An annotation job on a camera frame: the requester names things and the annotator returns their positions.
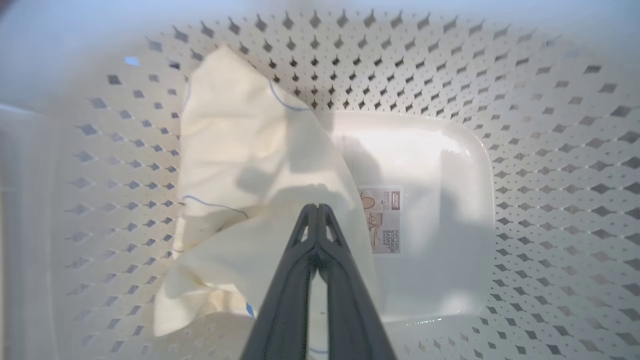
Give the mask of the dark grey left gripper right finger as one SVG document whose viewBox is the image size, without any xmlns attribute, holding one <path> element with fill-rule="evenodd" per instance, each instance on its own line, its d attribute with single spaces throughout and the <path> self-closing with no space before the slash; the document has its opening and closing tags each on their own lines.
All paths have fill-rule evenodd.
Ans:
<svg viewBox="0 0 640 360">
<path fill-rule="evenodd" d="M 318 205 L 317 222 L 317 271 L 327 285 L 328 358 L 395 360 L 377 308 L 329 205 Z"/>
</svg>

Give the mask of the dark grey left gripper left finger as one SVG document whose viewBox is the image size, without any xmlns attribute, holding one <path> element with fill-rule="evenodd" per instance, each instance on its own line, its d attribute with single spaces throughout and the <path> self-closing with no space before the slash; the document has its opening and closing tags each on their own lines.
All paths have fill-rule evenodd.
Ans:
<svg viewBox="0 0 640 360">
<path fill-rule="evenodd" d="M 306 360 L 310 288 L 319 265 L 319 207 L 305 205 L 294 225 L 242 360 Z"/>
</svg>

